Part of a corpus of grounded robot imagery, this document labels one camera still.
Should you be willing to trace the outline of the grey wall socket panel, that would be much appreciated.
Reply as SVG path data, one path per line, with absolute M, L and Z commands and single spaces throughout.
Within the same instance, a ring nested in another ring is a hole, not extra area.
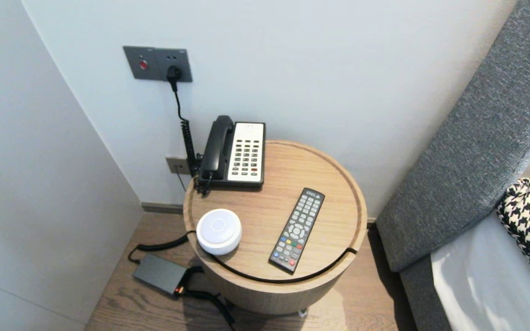
M 193 82 L 189 53 L 181 48 L 123 46 L 123 51 L 135 79 L 166 81 L 168 68 L 178 67 L 179 82 Z

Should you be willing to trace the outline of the small grey wall outlet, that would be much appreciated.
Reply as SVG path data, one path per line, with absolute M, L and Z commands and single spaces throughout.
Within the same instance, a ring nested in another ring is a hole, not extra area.
M 173 174 L 191 175 L 189 163 L 183 157 L 166 157 L 166 163 Z

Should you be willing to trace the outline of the grey power adapter box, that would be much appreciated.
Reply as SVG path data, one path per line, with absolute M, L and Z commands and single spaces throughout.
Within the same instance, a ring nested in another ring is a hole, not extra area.
M 178 289 L 187 269 L 155 254 L 147 254 L 139 263 L 132 276 L 169 295 L 178 295 Z

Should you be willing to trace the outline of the black telephone handset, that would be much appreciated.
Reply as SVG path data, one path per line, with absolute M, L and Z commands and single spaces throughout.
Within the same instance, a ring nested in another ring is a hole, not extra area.
M 223 179 L 227 163 L 226 138 L 232 126 L 233 121 L 227 115 L 220 115 L 213 122 L 202 158 L 200 169 L 202 180 Z

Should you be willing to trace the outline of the black TV remote control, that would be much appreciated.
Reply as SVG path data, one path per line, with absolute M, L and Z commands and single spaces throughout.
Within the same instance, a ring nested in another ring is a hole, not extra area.
M 325 195 L 305 187 L 269 256 L 269 264 L 293 275 L 311 234 Z

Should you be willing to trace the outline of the round wooden side table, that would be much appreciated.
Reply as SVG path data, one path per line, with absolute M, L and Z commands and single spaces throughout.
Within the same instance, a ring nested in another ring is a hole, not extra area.
M 355 260 L 356 253 L 349 248 L 323 273 L 281 284 L 240 276 L 227 270 L 201 249 L 197 252 L 207 279 L 225 300 L 245 310 L 272 315 L 294 314 L 321 300 Z
M 290 275 L 268 260 L 305 187 L 323 193 L 325 199 L 296 271 Z M 367 226 L 364 197 L 351 174 L 330 155 L 294 141 L 267 141 L 265 177 L 259 190 L 215 187 L 202 197 L 190 184 L 183 206 L 185 228 L 194 230 L 200 218 L 214 209 L 238 215 L 242 238 L 237 249 L 213 259 L 231 272 L 267 283 L 302 281 L 323 273 L 347 249 L 360 249 Z M 196 254 L 201 249 L 210 256 L 195 235 L 190 243 Z

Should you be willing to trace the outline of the grey fabric bed frame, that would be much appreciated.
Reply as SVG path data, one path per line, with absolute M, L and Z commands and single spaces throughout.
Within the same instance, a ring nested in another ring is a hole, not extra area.
M 435 289 L 429 255 L 399 272 L 418 331 L 452 331 Z

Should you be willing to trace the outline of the black white desk telephone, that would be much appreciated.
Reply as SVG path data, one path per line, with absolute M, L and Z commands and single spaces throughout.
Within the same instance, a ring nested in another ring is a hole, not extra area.
M 223 179 L 202 180 L 198 170 L 198 186 L 262 187 L 265 175 L 265 133 L 263 122 L 234 122 L 226 138 L 227 163 Z

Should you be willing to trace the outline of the grey fabric headboard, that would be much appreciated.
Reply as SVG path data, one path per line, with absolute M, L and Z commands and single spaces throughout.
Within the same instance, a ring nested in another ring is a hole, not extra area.
M 530 0 L 518 0 L 471 81 L 377 218 L 400 272 L 485 218 L 530 162 Z

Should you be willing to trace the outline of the white round puck speaker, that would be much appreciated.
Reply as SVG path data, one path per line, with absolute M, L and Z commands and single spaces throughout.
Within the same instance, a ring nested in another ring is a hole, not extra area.
M 214 209 L 200 218 L 196 235 L 200 247 L 207 253 L 223 256 L 237 249 L 242 238 L 238 215 L 228 209 Z

